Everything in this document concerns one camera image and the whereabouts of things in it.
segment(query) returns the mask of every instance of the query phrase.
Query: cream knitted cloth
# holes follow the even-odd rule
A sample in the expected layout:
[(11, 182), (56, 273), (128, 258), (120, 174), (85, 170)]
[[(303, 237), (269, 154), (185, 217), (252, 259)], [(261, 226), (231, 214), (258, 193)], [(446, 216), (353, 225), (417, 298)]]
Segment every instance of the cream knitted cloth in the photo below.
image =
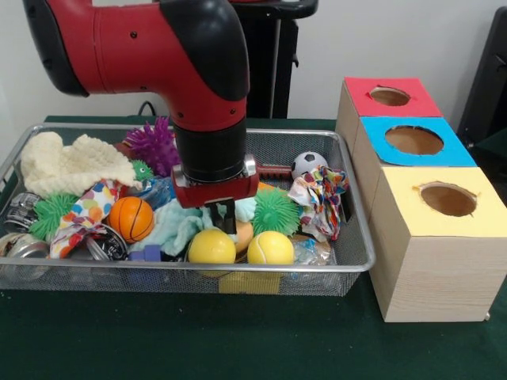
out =
[(82, 196), (103, 179), (127, 186), (135, 183), (128, 158), (114, 146), (87, 135), (63, 146), (55, 132), (39, 133), (21, 152), (21, 172), (26, 189), (43, 198), (62, 193)]

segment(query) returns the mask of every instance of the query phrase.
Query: black stand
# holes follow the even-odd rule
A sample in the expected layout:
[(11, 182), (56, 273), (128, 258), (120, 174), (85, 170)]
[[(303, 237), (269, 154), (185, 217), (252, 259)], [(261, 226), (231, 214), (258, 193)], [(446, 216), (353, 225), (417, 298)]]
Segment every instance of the black stand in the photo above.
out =
[(233, 3), (242, 22), (250, 62), (246, 115), (286, 119), (296, 57), (297, 18), (317, 11), (318, 0)]
[(486, 139), (506, 127), (507, 7), (502, 7), (495, 13), (459, 124), (458, 136), (505, 204), (507, 204), (507, 160), (482, 145), (485, 146)]
[(495, 13), (458, 136), (467, 146), (507, 127), (507, 7)]

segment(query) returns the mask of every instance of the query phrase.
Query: clear plastic bag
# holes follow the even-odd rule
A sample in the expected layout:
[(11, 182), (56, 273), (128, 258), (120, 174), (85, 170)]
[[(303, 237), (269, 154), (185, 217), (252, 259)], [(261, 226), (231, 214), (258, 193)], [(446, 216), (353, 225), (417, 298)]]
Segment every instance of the clear plastic bag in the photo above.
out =
[(296, 235), (292, 239), (296, 265), (328, 265), (331, 248), (328, 243), (320, 243), (310, 237)]
[(154, 177), (144, 180), (142, 190), (130, 188), (128, 194), (147, 201), (154, 211), (176, 198), (170, 177)]

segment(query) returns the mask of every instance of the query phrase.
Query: colorful polka dot cloth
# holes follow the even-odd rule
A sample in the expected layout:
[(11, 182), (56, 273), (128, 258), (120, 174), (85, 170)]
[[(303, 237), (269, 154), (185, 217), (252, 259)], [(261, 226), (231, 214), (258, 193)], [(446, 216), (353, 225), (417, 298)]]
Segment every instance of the colorful polka dot cloth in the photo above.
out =
[(123, 185), (115, 180), (102, 180), (95, 184), (71, 212), (60, 219), (60, 225), (51, 243), (50, 257), (67, 257), (87, 234), (105, 234), (102, 220), (109, 215), (113, 204), (120, 198)]
[(319, 166), (310, 173), (297, 177), (288, 197), (302, 206), (299, 220), (303, 232), (318, 241), (336, 240), (340, 233), (341, 197), (349, 187), (349, 178), (343, 170)]

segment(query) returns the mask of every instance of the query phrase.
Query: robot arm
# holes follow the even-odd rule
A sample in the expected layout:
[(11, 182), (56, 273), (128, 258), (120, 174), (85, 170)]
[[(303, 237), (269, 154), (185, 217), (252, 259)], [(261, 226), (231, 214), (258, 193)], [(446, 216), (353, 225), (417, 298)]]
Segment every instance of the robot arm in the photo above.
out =
[(165, 99), (182, 162), (173, 182), (183, 207), (255, 194), (255, 163), (246, 159), (246, 42), (227, 0), (110, 7), (23, 1), (43, 65), (60, 91), (154, 92)]

